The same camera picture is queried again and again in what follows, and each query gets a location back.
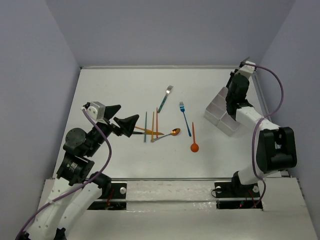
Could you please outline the copper metal spoon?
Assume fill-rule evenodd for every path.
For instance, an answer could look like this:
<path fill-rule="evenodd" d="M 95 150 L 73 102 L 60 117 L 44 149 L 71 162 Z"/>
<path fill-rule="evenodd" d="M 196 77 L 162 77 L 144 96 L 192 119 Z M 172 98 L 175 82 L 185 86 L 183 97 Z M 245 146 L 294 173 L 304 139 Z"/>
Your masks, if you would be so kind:
<path fill-rule="evenodd" d="M 169 137 L 169 136 L 177 136 L 179 135 L 181 132 L 181 129 L 180 128 L 175 128 L 173 129 L 169 134 L 165 134 L 165 135 L 161 135 L 160 137 L 156 137 L 156 138 L 153 138 L 150 142 L 151 143 L 154 143 L 160 139 L 163 139 L 165 137 Z"/>

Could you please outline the silver fork teal handle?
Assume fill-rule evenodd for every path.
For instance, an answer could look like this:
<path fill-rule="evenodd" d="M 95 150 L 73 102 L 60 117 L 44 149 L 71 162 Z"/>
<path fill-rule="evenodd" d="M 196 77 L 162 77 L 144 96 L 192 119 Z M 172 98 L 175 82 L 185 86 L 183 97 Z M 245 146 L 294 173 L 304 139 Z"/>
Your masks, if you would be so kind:
<path fill-rule="evenodd" d="M 169 85 L 169 86 L 167 87 L 165 96 L 164 96 L 164 98 L 163 98 L 163 100 L 162 100 L 162 102 L 161 102 L 161 104 L 160 104 L 160 106 L 159 106 L 159 108 L 158 108 L 158 110 L 157 110 L 157 113 L 160 113 L 160 112 L 161 112 L 161 110 L 162 110 L 162 108 L 163 108 L 163 106 L 164 106 L 164 104 L 165 104 L 165 102 L 166 102 L 166 100 L 167 100 L 167 98 L 168 98 L 168 95 L 169 95 L 170 92 L 172 91 L 173 87 L 174 87 L 173 85 Z"/>

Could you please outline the blue plastic fork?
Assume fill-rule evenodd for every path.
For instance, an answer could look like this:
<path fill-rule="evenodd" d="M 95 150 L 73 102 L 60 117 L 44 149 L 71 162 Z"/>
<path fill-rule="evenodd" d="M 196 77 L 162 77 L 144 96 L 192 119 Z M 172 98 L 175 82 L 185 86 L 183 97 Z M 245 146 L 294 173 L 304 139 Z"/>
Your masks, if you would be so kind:
<path fill-rule="evenodd" d="M 179 109 L 180 109 L 180 111 L 181 111 L 181 112 L 182 112 L 182 114 L 183 114 L 184 121 L 185 121 L 186 128 L 187 128 L 187 132 L 188 132 L 188 135 L 189 135 L 189 137 L 192 137 L 192 133 L 191 133 L 191 130 L 190 130 L 190 127 L 189 127 L 189 124 L 188 124 L 187 118 L 186 118 L 186 114 L 185 114 L 185 106 L 184 106 L 184 103 L 183 103 L 182 101 L 180 101 L 180 102 L 179 102 Z"/>

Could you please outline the orange plastic spoon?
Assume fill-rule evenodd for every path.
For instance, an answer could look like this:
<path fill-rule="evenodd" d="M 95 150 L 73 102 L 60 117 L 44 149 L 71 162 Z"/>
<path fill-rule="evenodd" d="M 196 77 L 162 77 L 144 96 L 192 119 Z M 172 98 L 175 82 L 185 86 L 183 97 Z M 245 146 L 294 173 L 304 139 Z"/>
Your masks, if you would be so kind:
<path fill-rule="evenodd" d="M 194 122 L 192 122 L 192 144 L 190 146 L 190 150 L 193 153 L 197 153 L 199 151 L 199 145 L 196 143 L 196 136 L 195 136 L 195 125 Z"/>

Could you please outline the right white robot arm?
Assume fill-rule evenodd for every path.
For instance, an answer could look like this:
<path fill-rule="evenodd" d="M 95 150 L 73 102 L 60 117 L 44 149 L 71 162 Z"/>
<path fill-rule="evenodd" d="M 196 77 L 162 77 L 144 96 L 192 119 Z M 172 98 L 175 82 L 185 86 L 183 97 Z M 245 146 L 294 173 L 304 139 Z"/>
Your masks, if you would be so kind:
<path fill-rule="evenodd" d="M 278 171 L 294 168 L 297 153 L 294 131 L 280 127 L 259 114 L 247 100 L 249 79 L 234 74 L 227 83 L 226 110 L 236 122 L 252 130 L 251 163 L 233 174 L 230 190 L 242 196 L 258 181 Z"/>

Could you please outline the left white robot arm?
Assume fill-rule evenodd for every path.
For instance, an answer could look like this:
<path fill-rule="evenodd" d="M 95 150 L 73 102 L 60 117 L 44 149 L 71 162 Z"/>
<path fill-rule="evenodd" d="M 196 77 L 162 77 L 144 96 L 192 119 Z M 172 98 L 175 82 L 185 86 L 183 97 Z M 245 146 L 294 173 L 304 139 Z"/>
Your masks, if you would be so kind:
<path fill-rule="evenodd" d="M 63 160 L 45 204 L 23 225 L 17 240 L 65 240 L 77 220 L 99 197 L 113 195 L 112 180 L 103 174 L 112 157 L 110 134 L 130 137 L 139 115 L 115 117 L 121 105 L 87 102 L 81 111 L 93 125 L 89 132 L 71 129 L 65 136 Z"/>

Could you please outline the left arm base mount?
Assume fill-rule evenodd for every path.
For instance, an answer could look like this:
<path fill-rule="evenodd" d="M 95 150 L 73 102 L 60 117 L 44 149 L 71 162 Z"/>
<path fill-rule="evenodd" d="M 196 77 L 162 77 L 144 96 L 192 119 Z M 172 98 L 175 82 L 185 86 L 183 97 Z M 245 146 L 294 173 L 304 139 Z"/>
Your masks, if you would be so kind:
<path fill-rule="evenodd" d="M 111 183 L 111 189 L 95 200 L 88 210 L 98 211 L 124 211 L 127 209 L 127 182 L 115 181 Z"/>

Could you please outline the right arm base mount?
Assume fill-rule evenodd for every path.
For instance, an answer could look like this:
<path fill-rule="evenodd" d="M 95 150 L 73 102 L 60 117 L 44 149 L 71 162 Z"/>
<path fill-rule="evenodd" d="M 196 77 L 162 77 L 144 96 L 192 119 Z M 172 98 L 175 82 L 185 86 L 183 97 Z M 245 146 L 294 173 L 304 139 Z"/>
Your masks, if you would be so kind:
<path fill-rule="evenodd" d="M 262 202 L 258 203 L 261 195 L 257 183 L 235 188 L 229 181 L 215 182 L 210 194 L 218 210 L 263 209 Z"/>

